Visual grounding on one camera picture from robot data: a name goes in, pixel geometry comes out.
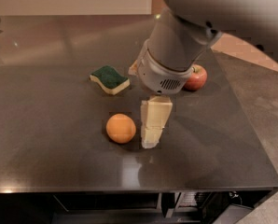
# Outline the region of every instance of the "concrete floor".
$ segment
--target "concrete floor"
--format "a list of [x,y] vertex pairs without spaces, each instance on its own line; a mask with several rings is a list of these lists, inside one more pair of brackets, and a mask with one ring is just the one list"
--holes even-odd
[[[223,53],[215,56],[278,173],[278,72]],[[278,192],[238,223],[278,224]]]

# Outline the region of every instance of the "green sponge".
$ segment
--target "green sponge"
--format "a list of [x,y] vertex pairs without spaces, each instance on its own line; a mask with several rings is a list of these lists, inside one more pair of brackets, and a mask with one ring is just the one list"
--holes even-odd
[[113,67],[106,65],[90,74],[90,80],[97,82],[108,94],[115,95],[130,85],[126,77],[122,77]]

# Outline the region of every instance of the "red apple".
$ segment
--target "red apple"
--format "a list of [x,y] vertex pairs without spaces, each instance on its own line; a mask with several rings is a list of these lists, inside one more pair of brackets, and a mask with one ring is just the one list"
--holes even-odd
[[193,70],[192,74],[188,78],[184,87],[189,91],[196,91],[205,84],[207,79],[207,72],[204,67],[198,64],[193,64],[191,69]]

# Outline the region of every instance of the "apple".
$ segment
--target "apple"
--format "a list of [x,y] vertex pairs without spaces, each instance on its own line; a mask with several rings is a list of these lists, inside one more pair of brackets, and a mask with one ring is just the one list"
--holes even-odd
[[197,91],[204,86],[207,79],[207,72],[201,65],[193,64],[191,69],[192,74],[184,85],[184,88],[189,91]]

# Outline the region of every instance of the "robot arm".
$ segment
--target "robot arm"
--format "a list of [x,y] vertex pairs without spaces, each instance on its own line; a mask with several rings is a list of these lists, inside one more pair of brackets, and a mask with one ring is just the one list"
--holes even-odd
[[178,93],[190,66],[222,32],[278,62],[278,0],[164,0],[165,9],[137,60],[137,76],[157,94]]

